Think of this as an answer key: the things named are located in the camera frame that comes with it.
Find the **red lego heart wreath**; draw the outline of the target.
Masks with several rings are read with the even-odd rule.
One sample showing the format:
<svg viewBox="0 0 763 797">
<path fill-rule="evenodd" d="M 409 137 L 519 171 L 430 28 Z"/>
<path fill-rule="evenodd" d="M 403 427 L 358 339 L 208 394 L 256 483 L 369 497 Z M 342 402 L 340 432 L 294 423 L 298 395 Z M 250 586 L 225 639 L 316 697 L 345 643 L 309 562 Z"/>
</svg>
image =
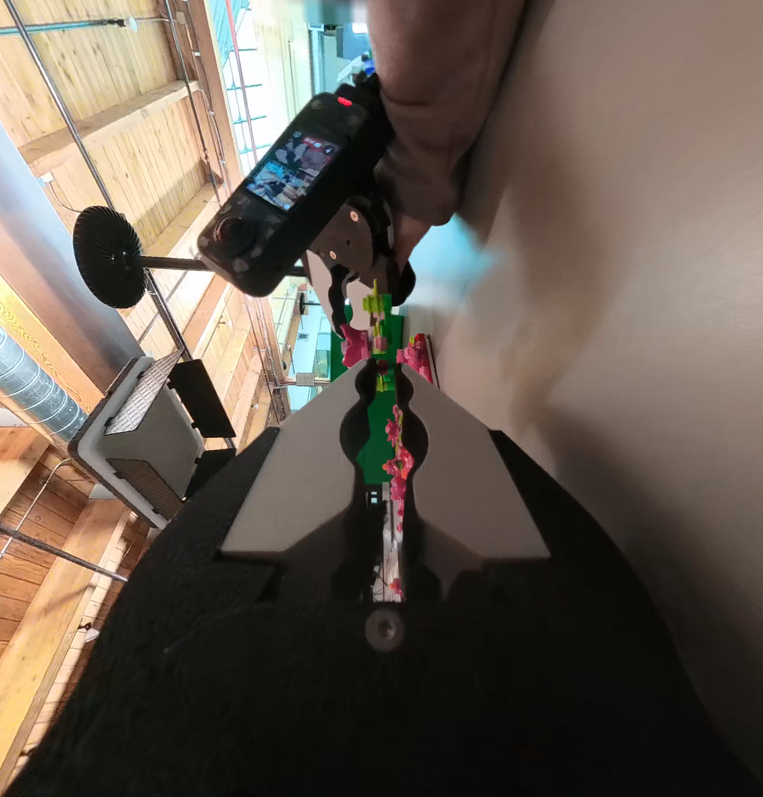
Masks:
<svg viewBox="0 0 763 797">
<path fill-rule="evenodd" d="M 396 363 L 410 366 L 427 382 L 439 386 L 439 381 L 434 378 L 431 347 L 428 335 L 422 333 L 413 335 L 409 338 L 407 345 L 396 353 Z M 393 454 L 383 465 L 383 470 L 390 476 L 389 496 L 393 504 L 392 539 L 394 548 L 399 548 L 403 543 L 407 479 L 414 466 L 414 458 L 403 443 L 403 425 L 403 410 L 395 403 L 393 418 L 388 420 L 385 426 L 387 441 L 393 447 Z"/>
</svg>

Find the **green plastic bin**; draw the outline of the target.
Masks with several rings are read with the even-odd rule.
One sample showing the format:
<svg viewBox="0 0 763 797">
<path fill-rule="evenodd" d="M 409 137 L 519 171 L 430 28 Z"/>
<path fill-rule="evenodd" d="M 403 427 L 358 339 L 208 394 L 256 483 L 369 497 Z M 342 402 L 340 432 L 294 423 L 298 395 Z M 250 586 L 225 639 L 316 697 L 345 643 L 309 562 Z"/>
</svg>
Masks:
<svg viewBox="0 0 763 797">
<path fill-rule="evenodd" d="M 395 372 L 395 355 L 397 350 L 402 348 L 404 331 L 404 317 L 402 315 L 392 315 L 388 322 L 388 332 L 391 338 L 388 344 L 388 360 L 390 362 L 389 371 Z M 335 381 L 341 376 L 347 367 L 343 365 L 343 354 L 341 350 L 341 339 L 334 333 L 330 333 L 330 354 L 329 354 L 329 380 Z M 376 397 L 368 408 L 368 423 L 370 437 L 357 455 L 357 462 L 361 466 L 365 482 L 367 484 L 379 484 L 389 482 L 390 474 L 384 470 L 387 461 L 394 456 L 394 445 L 389 442 L 386 432 L 388 421 L 394 420 L 393 407 L 396 405 L 396 392 L 393 388 L 390 391 L 377 392 Z"/>
</svg>

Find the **green lego flower sprig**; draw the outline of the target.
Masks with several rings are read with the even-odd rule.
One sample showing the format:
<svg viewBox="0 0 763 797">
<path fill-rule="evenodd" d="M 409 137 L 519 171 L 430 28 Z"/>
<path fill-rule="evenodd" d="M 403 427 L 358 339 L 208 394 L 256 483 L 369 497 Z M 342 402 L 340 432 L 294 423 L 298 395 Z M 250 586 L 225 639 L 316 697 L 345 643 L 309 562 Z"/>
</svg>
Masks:
<svg viewBox="0 0 763 797">
<path fill-rule="evenodd" d="M 393 317 L 392 297 L 381 293 L 377 281 L 373 290 L 361 300 L 362 309 L 368 314 L 369 325 L 360 331 L 361 354 L 375 363 L 376 392 L 391 393 L 395 390 L 396 354 L 400 347 L 400 330 Z"/>
</svg>

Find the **grey studio light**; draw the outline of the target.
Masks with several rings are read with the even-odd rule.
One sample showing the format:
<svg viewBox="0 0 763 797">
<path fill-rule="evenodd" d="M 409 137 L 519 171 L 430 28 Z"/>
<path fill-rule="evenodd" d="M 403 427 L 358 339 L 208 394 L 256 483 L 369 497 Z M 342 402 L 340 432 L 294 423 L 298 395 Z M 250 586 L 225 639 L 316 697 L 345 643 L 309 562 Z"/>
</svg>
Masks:
<svg viewBox="0 0 763 797">
<path fill-rule="evenodd" d="M 77 464 L 158 530 L 237 453 L 206 366 L 180 358 L 131 359 L 68 444 Z"/>
</svg>

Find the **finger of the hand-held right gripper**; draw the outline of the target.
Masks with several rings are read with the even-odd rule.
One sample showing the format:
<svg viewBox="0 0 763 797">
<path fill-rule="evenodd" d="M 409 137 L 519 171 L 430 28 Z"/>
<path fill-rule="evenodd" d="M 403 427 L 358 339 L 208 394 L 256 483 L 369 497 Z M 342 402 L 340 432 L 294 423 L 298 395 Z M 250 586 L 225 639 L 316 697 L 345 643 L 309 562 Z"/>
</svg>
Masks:
<svg viewBox="0 0 763 797">
<path fill-rule="evenodd" d="M 344 340 L 346 334 L 342 326 L 350 321 L 346 310 L 353 307 L 348 287 L 356 281 L 356 274 L 340 264 L 329 263 L 332 267 L 318 255 L 307 255 L 307 274 L 333 332 Z"/>
<path fill-rule="evenodd" d="M 370 288 L 360 281 L 350 282 L 350 307 L 353 315 L 350 325 L 356 329 L 370 329 L 382 314 L 382 295 L 375 281 Z"/>
</svg>

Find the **silver air duct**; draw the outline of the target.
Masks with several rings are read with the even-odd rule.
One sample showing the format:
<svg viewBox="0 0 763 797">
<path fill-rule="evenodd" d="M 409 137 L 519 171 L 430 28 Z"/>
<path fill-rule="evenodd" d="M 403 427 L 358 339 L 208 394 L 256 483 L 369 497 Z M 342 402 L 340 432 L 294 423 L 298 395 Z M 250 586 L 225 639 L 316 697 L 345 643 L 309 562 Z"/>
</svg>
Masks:
<svg viewBox="0 0 763 797">
<path fill-rule="evenodd" d="M 0 402 L 54 444 L 69 444 L 88 414 L 0 326 Z"/>
</svg>

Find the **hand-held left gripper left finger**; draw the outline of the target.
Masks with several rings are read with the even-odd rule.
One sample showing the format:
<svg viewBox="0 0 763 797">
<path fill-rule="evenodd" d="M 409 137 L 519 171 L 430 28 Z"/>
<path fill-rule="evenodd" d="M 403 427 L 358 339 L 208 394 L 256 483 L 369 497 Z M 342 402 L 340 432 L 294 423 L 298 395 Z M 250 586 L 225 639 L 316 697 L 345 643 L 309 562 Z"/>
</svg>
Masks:
<svg viewBox="0 0 763 797">
<path fill-rule="evenodd" d="M 371 599 L 382 503 L 357 458 L 370 437 L 376 365 L 361 361 L 280 427 L 221 546 L 270 568 L 260 599 Z"/>
</svg>

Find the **person's right forearm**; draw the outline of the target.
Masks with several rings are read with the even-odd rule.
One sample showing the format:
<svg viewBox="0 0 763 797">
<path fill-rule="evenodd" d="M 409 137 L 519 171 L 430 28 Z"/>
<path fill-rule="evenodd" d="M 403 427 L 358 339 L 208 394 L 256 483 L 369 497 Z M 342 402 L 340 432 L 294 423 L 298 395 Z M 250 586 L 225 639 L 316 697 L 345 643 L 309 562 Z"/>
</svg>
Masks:
<svg viewBox="0 0 763 797">
<path fill-rule="evenodd" d="M 367 23 L 393 141 L 376 178 L 403 270 L 459 204 L 462 163 L 496 100 L 525 2 L 371 1 Z"/>
</svg>

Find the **magenta lego flower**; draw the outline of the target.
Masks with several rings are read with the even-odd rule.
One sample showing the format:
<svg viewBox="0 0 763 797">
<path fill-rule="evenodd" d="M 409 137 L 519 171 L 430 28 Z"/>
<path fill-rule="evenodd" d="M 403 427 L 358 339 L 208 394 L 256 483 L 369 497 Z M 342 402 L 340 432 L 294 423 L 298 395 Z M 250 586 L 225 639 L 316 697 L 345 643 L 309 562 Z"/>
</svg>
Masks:
<svg viewBox="0 0 763 797">
<path fill-rule="evenodd" d="M 359 330 L 348 323 L 340 326 L 342 365 L 350 368 L 373 356 L 373 335 L 369 329 Z"/>
</svg>

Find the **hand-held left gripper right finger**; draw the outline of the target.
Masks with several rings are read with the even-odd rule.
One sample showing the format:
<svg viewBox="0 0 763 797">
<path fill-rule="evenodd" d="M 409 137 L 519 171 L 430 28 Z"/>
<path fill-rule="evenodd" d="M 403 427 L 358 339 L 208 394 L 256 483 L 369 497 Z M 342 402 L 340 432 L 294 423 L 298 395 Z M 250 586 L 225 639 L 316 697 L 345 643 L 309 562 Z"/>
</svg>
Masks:
<svg viewBox="0 0 763 797">
<path fill-rule="evenodd" d="M 446 599 L 456 579 L 550 560 L 491 431 L 401 365 L 408 473 L 402 553 L 406 599 Z"/>
</svg>

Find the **black round disc on rod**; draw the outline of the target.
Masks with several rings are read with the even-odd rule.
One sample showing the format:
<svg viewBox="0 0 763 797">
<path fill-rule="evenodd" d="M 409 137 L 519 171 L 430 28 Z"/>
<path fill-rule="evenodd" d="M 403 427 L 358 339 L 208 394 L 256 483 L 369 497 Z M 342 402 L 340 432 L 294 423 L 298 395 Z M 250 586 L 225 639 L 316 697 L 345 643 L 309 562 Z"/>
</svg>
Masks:
<svg viewBox="0 0 763 797">
<path fill-rule="evenodd" d="M 96 205 L 77 217 L 74 256 L 88 289 L 113 308 L 137 304 L 150 269 L 213 273 L 244 294 L 264 297 L 298 273 L 297 261 L 323 225 L 306 207 L 284 214 L 238 191 L 199 234 L 197 257 L 148 256 L 124 214 Z"/>
</svg>

